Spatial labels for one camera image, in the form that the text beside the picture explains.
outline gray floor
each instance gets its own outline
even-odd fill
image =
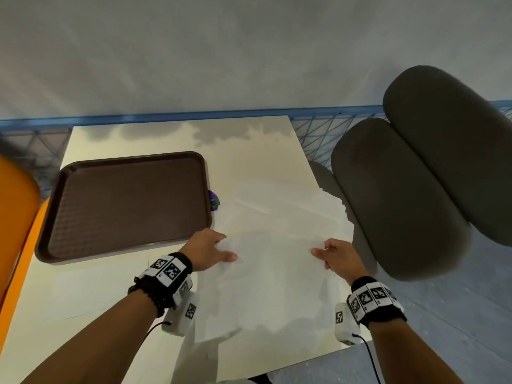
[[[470,253],[449,275],[415,283],[395,281],[382,271],[377,277],[396,293],[411,327],[464,383],[512,382],[512,248],[474,230]],[[364,345],[269,377],[275,384],[376,383]]]

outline orange chair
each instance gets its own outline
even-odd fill
[[[10,318],[17,302],[16,297],[14,307],[10,307],[12,298],[9,301],[9,292],[11,288],[16,289],[15,279],[19,279],[18,269],[21,269],[22,263],[26,263],[28,268],[35,241],[37,241],[41,229],[41,226],[33,229],[34,232],[31,232],[30,237],[31,241],[34,241],[32,249],[30,253],[25,253],[25,249],[29,249],[27,245],[29,242],[26,243],[27,234],[39,210],[39,202],[39,187],[35,180],[20,167],[0,156],[0,297],[2,297],[0,301],[0,350],[5,339],[3,333],[7,334]],[[42,215],[39,216],[41,220],[39,225],[42,224],[44,212],[40,214]],[[25,273],[26,269],[20,271],[21,285]],[[7,329],[4,329],[7,317],[9,317],[9,321]]]

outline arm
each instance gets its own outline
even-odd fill
[[[180,252],[194,271],[235,261],[234,253],[214,246],[225,237],[205,229],[194,234]],[[153,301],[142,290],[134,291],[57,349],[22,384],[120,383],[156,317]]]
[[[369,276],[352,244],[330,238],[325,249],[311,253],[324,260],[330,269],[351,286],[355,280]],[[370,322],[377,358],[387,384],[439,383],[462,384],[458,376],[402,319]]]

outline hand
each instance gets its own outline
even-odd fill
[[[221,261],[232,263],[238,258],[236,253],[227,250],[220,251],[215,247],[219,241],[225,238],[224,234],[206,228],[196,232],[189,242],[180,249],[180,252],[192,262],[194,271],[204,271]]]
[[[330,238],[323,244],[325,249],[313,248],[311,254],[324,261],[325,269],[334,271],[350,286],[360,277],[370,276],[361,258],[348,241]]]

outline white wall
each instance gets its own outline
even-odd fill
[[[380,104],[416,64],[512,99],[505,0],[0,0],[0,118]]]

